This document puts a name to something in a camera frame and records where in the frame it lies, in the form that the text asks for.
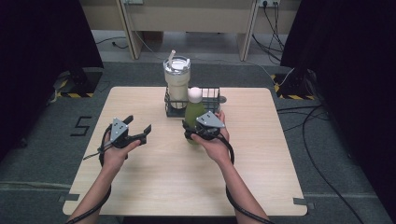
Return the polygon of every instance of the power outlet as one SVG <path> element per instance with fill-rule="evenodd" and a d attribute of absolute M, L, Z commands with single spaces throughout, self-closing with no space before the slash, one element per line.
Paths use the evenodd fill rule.
<path fill-rule="evenodd" d="M 124 5 L 143 5 L 143 0 L 123 0 Z"/>
<path fill-rule="evenodd" d="M 276 4 L 279 7 L 280 4 L 280 0 L 259 0 L 259 7 L 263 7 L 264 1 L 267 2 L 267 7 L 275 7 Z"/>

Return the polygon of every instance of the metal rack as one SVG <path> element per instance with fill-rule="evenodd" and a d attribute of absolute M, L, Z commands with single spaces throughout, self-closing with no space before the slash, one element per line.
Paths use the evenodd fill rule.
<path fill-rule="evenodd" d="M 213 113 L 219 112 L 220 104 L 226 102 L 226 98 L 224 96 L 220 96 L 220 88 L 200 87 L 200 89 L 202 89 L 203 92 L 202 102 L 204 103 L 206 112 L 207 111 L 212 111 Z M 184 118 L 186 107 L 182 107 L 182 105 L 186 105 L 188 101 L 171 101 L 169 96 L 169 90 L 167 87 L 166 87 L 164 100 L 165 100 L 165 111 L 167 117 Z"/>

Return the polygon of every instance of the wall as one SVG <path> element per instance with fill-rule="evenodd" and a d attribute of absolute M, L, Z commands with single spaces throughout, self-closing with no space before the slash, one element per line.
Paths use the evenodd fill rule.
<path fill-rule="evenodd" d="M 301 0 L 280 0 L 279 4 L 279 20 L 277 24 L 278 33 L 280 35 L 287 35 L 293 24 L 296 16 L 298 7 Z M 273 26 L 275 26 L 275 9 L 268 7 L 265 9 L 268 18 L 270 19 Z M 254 24 L 253 34 L 272 34 L 271 26 L 264 14 L 263 7 L 259 7 L 257 12 L 256 22 Z"/>
<path fill-rule="evenodd" d="M 80 0 L 85 15 L 92 30 L 123 30 L 121 16 L 117 7 L 118 0 Z M 281 0 L 279 7 L 278 32 L 286 35 L 294 21 L 301 0 Z M 266 9 L 271 22 L 275 24 L 275 11 L 273 7 Z M 272 30 L 264 15 L 262 7 L 259 8 L 254 24 L 254 34 L 271 34 Z"/>
<path fill-rule="evenodd" d="M 124 30 L 118 0 L 80 0 L 91 30 Z"/>

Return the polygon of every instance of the wooden table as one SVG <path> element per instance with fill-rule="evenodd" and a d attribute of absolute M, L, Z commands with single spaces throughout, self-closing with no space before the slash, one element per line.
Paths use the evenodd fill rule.
<path fill-rule="evenodd" d="M 235 167 L 269 216 L 303 216 L 304 205 L 288 146 L 271 93 L 259 88 L 220 88 L 221 105 L 235 153 Z M 108 95 L 86 155 L 96 152 L 113 118 L 134 115 L 129 135 L 152 124 L 146 145 L 133 150 L 112 184 L 101 215 L 117 216 L 233 216 L 218 166 L 201 146 L 184 138 L 179 118 L 165 115 L 165 87 L 116 87 Z M 101 167 L 96 158 L 82 161 L 66 201 L 70 215 Z"/>

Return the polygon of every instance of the forearm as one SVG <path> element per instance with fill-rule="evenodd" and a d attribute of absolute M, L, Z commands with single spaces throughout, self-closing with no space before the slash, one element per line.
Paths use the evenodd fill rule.
<path fill-rule="evenodd" d="M 250 213 L 268 219 L 268 216 L 251 194 L 242 177 L 233 167 L 233 164 L 230 161 L 221 161 L 218 162 L 218 165 L 233 200 Z M 237 210 L 235 210 L 235 215 L 239 224 L 255 223 L 255 220 L 239 213 Z"/>
<path fill-rule="evenodd" d="M 114 177 L 117 175 L 117 172 L 118 171 L 114 169 L 107 169 L 105 167 L 102 168 L 99 176 L 97 176 L 90 190 L 87 192 L 81 203 L 78 205 L 68 220 L 86 213 L 99 204 L 99 202 L 105 198 Z M 89 217 L 82 219 L 79 223 L 95 223 L 99 217 L 99 212 L 100 209 Z"/>

